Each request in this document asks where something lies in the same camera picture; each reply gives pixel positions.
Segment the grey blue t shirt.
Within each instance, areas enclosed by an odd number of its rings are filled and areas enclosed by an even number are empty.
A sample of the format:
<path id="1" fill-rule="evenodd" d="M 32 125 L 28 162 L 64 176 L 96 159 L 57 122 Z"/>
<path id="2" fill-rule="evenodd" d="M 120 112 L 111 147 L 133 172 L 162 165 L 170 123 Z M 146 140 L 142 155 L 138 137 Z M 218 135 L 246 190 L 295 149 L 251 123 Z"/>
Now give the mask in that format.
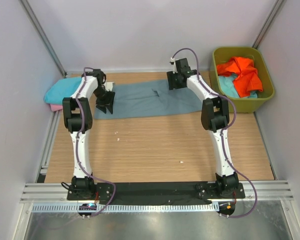
<path id="1" fill-rule="evenodd" d="M 94 111 L 96 120 L 181 115 L 202 110 L 202 102 L 188 88 L 169 90 L 166 79 L 116 84 L 113 113 Z"/>

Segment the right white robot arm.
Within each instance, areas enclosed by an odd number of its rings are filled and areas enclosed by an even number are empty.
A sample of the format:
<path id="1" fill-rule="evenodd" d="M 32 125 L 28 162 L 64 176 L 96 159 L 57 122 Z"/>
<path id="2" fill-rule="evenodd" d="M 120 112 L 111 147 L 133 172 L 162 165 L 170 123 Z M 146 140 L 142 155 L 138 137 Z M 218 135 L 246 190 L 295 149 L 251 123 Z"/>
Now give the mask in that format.
<path id="1" fill-rule="evenodd" d="M 202 103 L 201 125 L 211 137 L 216 157 L 215 192 L 221 198 L 233 198 L 239 178 L 228 143 L 229 103 L 203 80 L 197 70 L 190 68 L 186 58 L 171 58 L 170 64 L 173 70 L 167 72 L 168 88 L 188 88 Z"/>

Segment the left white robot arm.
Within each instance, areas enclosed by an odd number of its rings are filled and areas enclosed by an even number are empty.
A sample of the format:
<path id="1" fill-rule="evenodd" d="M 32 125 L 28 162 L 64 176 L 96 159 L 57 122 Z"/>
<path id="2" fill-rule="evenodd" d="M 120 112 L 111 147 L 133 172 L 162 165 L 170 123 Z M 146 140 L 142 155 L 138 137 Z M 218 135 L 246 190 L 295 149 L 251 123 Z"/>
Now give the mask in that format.
<path id="1" fill-rule="evenodd" d="M 92 200 L 97 196 L 96 178 L 89 157 L 89 136 L 93 126 L 90 98 L 96 97 L 96 108 L 102 113 L 113 113 L 115 92 L 106 89 L 106 80 L 101 69 L 85 67 L 77 90 L 62 100 L 64 126 L 73 145 L 74 171 L 70 184 L 62 182 L 61 185 L 67 189 L 70 201 Z"/>

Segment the folded turquoise t shirt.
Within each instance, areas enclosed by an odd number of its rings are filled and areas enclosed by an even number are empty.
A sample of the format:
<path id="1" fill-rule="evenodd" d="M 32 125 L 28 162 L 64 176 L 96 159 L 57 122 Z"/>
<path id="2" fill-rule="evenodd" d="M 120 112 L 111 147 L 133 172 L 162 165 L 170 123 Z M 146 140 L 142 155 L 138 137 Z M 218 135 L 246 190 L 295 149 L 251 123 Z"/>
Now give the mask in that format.
<path id="1" fill-rule="evenodd" d="M 64 98 L 69 98 L 77 90 L 81 77 L 70 77 L 58 80 L 45 94 L 44 102 L 52 105 L 62 105 Z"/>

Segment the light teal t shirt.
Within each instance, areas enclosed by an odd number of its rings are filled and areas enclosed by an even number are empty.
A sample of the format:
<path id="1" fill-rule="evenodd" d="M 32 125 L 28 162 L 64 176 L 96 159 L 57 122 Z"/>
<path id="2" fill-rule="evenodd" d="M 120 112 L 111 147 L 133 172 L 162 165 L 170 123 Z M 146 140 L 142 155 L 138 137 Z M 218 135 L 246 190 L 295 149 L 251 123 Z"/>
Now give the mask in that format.
<path id="1" fill-rule="evenodd" d="M 229 98 L 251 98 L 256 99 L 258 97 L 257 92 L 255 90 L 249 91 L 249 94 L 247 96 L 240 96 L 238 93 L 238 90 L 240 93 L 247 93 L 248 92 L 248 84 L 244 81 L 238 81 L 236 82 L 235 79 L 238 77 L 237 74 L 231 74 L 230 76 L 218 76 L 219 85 L 221 87 L 221 90 L 225 93 L 225 95 Z"/>

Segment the folded pink t shirt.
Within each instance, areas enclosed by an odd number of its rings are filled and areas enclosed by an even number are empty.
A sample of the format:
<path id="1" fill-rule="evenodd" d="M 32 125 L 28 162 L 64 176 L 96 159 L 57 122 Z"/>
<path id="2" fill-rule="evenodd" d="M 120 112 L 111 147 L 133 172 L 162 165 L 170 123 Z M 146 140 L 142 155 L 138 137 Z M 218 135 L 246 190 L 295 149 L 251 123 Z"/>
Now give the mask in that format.
<path id="1" fill-rule="evenodd" d="M 52 112 L 61 111 L 63 106 L 59 104 L 50 104 L 50 109 Z"/>

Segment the orange t shirt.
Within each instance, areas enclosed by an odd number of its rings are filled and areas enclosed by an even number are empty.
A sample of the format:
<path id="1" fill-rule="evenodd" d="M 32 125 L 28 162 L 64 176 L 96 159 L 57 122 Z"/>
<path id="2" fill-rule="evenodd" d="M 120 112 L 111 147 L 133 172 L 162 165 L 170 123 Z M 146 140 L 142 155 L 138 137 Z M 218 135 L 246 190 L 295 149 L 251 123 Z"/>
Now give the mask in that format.
<path id="1" fill-rule="evenodd" d="M 247 83 L 248 92 L 240 93 L 237 88 L 238 94 L 242 97 L 248 96 L 249 91 L 262 92 L 263 85 L 262 81 L 258 77 L 258 70 L 254 67 L 254 61 L 250 58 L 234 56 L 229 59 L 226 63 L 221 63 L 216 66 L 217 75 L 219 76 L 230 76 L 236 74 L 238 77 L 235 79 L 236 82 L 242 81 Z"/>

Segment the olive green plastic bin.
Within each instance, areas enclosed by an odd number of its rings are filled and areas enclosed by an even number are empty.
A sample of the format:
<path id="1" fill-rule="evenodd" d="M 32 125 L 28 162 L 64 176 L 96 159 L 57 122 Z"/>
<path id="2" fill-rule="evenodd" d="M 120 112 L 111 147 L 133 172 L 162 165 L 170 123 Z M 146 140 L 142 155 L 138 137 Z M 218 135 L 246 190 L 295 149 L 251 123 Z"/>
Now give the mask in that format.
<path id="1" fill-rule="evenodd" d="M 257 93 L 257 98 L 232 98 L 237 112 L 239 113 L 252 113 L 255 112 L 262 104 L 270 100 L 275 95 L 275 89 L 269 75 L 268 69 L 264 62 L 262 54 L 252 47 L 219 47 L 214 50 L 212 54 L 212 62 L 210 68 L 210 82 L 212 89 L 217 93 L 225 95 L 221 90 L 217 65 L 224 64 L 232 57 L 249 58 L 254 61 L 254 67 L 258 71 L 258 77 L 260 78 L 263 86 L 263 91 Z"/>

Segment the aluminium left frame rail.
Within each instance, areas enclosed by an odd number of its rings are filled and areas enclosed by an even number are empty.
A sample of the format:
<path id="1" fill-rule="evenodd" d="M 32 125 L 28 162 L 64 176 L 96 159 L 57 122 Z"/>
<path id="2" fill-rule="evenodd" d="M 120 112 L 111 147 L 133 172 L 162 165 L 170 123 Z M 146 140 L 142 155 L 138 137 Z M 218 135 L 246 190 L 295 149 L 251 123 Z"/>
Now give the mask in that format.
<path id="1" fill-rule="evenodd" d="M 35 178 L 35 183 L 44 183 L 50 164 L 51 154 L 55 142 L 55 137 L 58 131 L 60 122 L 61 111 L 55 111 L 52 113 L 52 118 L 48 126 L 47 136 L 44 142 L 43 150 L 41 153 L 40 163 Z"/>

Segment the aluminium frame rail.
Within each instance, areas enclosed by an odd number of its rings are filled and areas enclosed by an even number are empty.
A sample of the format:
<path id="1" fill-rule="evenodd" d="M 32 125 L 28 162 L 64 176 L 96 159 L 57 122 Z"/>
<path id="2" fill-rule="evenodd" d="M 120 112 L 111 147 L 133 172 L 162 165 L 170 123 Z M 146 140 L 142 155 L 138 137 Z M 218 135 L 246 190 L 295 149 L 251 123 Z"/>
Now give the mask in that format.
<path id="1" fill-rule="evenodd" d="M 254 180 L 259 201 L 292 201 L 294 199 L 286 180 Z M 22 202 L 60 202 L 65 201 L 68 191 L 59 183 L 27 183 L 22 191 Z"/>
<path id="2" fill-rule="evenodd" d="M 48 126 L 47 136 L 44 142 L 43 150 L 41 153 L 40 163 L 35 178 L 35 183 L 44 183 L 50 164 L 51 154 L 55 142 L 55 137 L 58 131 L 60 122 L 61 111 L 55 111 L 52 113 L 52 118 Z"/>

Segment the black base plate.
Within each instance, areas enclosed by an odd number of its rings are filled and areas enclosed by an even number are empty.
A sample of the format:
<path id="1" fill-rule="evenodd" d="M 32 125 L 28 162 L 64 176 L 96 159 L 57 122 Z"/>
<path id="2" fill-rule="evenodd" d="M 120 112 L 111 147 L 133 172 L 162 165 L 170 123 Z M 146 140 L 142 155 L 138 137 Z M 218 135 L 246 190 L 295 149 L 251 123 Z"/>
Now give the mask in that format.
<path id="1" fill-rule="evenodd" d="M 121 183 L 93 183 L 92 179 L 74 179 L 71 184 L 61 183 L 67 193 L 67 199 L 99 200 L 106 202 L 112 195 L 115 201 L 126 201 L 129 197 L 137 201 L 162 200 L 165 196 L 181 196 L 190 199 L 244 199 L 245 192 L 241 183 L 221 186 L 217 181 L 201 182 L 121 182 Z"/>

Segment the aluminium front frame rail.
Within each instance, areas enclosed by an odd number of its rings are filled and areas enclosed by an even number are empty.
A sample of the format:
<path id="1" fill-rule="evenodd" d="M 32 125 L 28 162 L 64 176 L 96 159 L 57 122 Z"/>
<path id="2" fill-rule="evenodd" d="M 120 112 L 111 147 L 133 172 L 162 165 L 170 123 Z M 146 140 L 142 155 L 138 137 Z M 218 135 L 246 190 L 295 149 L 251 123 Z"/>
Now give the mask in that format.
<path id="1" fill-rule="evenodd" d="M 292 201 L 294 199 L 286 180 L 254 180 L 259 201 Z M 60 202 L 65 201 L 68 191 L 59 183 L 27 183 L 22 191 L 22 202 Z"/>

